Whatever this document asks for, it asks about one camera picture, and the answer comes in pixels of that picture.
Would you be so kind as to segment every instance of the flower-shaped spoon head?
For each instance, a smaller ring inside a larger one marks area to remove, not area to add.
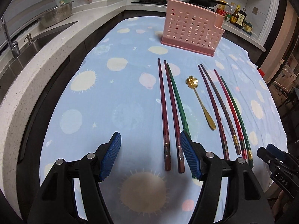
[[[195,89],[197,88],[198,80],[190,76],[189,78],[186,79],[186,84],[188,85],[189,88]]]

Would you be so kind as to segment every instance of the dish soap bottle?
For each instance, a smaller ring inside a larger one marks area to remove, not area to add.
[[[230,21],[231,20],[231,15],[233,14],[235,10],[235,3],[231,3],[230,5],[228,5],[227,9],[226,9],[226,12],[227,14],[225,15],[225,20],[226,21]]]
[[[230,20],[230,22],[232,24],[235,24],[237,22],[240,8],[241,8],[241,6],[238,5],[237,8],[236,8],[236,10],[235,10],[235,12],[232,14],[231,20]]]
[[[245,18],[247,16],[247,14],[246,14],[245,11],[246,11],[246,9],[243,8],[243,10],[239,12],[238,20],[237,20],[237,22],[235,24],[235,26],[238,27],[238,28],[240,28],[240,29],[242,28],[243,23],[245,21]]]
[[[68,0],[59,0],[60,6],[66,4],[66,3],[68,3]]]

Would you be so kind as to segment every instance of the metal screw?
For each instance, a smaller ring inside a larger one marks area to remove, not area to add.
[[[88,159],[93,159],[95,157],[94,153],[88,153],[86,156]]]
[[[206,157],[208,157],[208,158],[213,158],[213,157],[214,157],[214,153],[212,153],[212,152],[207,152],[207,153],[206,153]]]
[[[243,164],[243,163],[245,163],[245,159],[242,158],[242,157],[239,157],[239,158],[238,158],[238,162]]]
[[[61,164],[63,164],[63,159],[58,159],[58,160],[56,161],[56,164],[57,164],[57,165],[61,165]]]

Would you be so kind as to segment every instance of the gold spoon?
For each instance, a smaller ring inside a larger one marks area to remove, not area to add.
[[[196,97],[202,107],[202,110],[204,111],[204,115],[207,119],[207,123],[209,124],[210,128],[212,130],[215,130],[216,129],[216,125],[215,125],[215,122],[213,121],[212,117],[210,116],[209,112],[206,110],[206,108],[204,107],[202,101],[200,100],[199,98],[199,95],[196,91],[196,88],[198,86],[198,80],[196,78],[193,78],[192,76],[190,76],[189,78],[186,79],[186,84],[188,85],[189,88],[192,88],[196,94]]]

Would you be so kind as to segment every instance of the green chopstick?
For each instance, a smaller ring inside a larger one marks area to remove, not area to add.
[[[222,80],[222,82],[223,82],[223,84],[224,84],[224,86],[225,86],[225,88],[226,88],[226,90],[227,90],[227,92],[228,92],[228,94],[229,94],[229,96],[231,98],[231,101],[232,101],[232,103],[234,105],[234,108],[236,110],[236,113],[237,113],[237,116],[238,116],[238,119],[239,119],[239,122],[240,122],[240,125],[241,125],[241,129],[242,129],[242,132],[243,132],[243,136],[244,136],[244,140],[245,140],[245,145],[246,145],[246,148],[247,148],[248,164],[249,164],[250,168],[253,168],[252,151],[251,151],[250,143],[249,143],[249,140],[248,140],[248,136],[247,136],[247,133],[246,133],[246,129],[245,129],[244,122],[242,120],[240,111],[239,111],[239,109],[237,107],[237,104],[236,104],[236,102],[235,102],[235,100],[234,100],[234,98],[233,98],[233,96],[232,96],[232,94],[231,94],[228,86],[226,85],[223,77],[220,76],[220,78],[221,78],[221,80]]]
[[[188,123],[187,123],[187,120],[186,120],[186,115],[185,115],[183,105],[182,105],[182,102],[181,102],[181,99],[180,99],[180,95],[178,94],[178,89],[175,85],[175,81],[174,81],[174,78],[172,76],[172,73],[171,73],[171,70],[170,70],[170,67],[169,67],[168,63],[167,63],[167,70],[168,70],[169,75],[170,75],[170,80],[171,80],[171,83],[172,83],[174,95],[175,95],[175,98],[176,98],[176,102],[178,104],[178,111],[180,112],[180,116],[181,116],[181,120],[182,120],[182,124],[183,124],[183,129],[188,133],[188,135],[191,138]]]

